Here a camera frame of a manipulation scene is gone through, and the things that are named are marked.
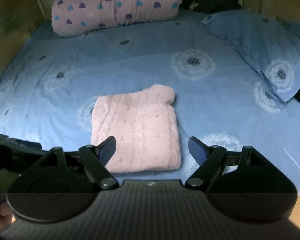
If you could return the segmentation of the person's left hand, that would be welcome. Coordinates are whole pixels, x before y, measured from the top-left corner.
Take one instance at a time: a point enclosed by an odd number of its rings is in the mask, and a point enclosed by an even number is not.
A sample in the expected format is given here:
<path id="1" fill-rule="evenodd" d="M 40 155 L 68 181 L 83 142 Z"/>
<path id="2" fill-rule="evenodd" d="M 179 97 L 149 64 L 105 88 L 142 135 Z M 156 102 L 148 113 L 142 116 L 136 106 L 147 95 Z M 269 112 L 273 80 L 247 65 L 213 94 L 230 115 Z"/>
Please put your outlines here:
<path id="1" fill-rule="evenodd" d="M 9 227 L 16 221 L 11 208 L 7 204 L 5 194 L 0 193 L 0 231 Z"/>

